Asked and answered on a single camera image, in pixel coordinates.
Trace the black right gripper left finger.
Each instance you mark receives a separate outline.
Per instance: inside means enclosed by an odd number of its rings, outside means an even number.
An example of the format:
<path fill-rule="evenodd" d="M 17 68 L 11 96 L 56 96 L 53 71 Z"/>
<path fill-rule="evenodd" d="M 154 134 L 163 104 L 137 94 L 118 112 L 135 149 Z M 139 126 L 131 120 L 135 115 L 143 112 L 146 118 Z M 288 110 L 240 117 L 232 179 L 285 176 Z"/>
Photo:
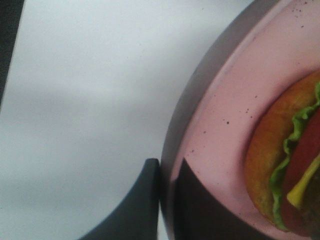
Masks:
<path fill-rule="evenodd" d="M 160 164 L 149 158 L 121 203 L 82 240 L 156 240 L 160 199 Z"/>

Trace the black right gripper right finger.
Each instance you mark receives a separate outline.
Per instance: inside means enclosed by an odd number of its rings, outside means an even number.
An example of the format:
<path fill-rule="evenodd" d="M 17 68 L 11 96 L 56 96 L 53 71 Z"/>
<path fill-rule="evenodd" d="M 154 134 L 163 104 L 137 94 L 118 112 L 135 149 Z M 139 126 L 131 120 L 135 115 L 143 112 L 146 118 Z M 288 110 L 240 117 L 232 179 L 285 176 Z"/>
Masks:
<path fill-rule="evenodd" d="M 174 197 L 176 240 L 269 240 L 217 201 L 182 161 Z"/>

